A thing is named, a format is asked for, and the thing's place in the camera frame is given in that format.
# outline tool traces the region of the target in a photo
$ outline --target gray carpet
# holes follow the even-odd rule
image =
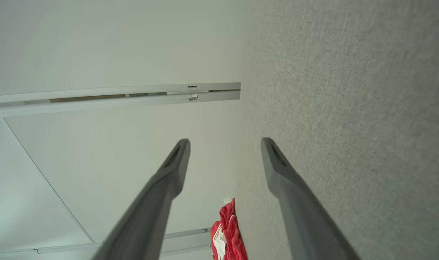
[[[267,136],[361,258],[439,260],[439,1],[414,3],[251,3],[236,198],[250,260],[291,259]]]

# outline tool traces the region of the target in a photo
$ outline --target red cloth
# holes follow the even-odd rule
[[[236,199],[232,199],[231,203],[226,204],[226,206],[222,207],[219,211],[221,221],[216,221],[211,227],[210,240],[214,260],[218,260],[218,253],[216,252],[213,243],[213,237],[216,234],[219,225],[223,227],[223,233],[226,237],[226,255],[224,255],[224,260],[248,260],[244,243],[240,238],[240,231],[235,213]]]

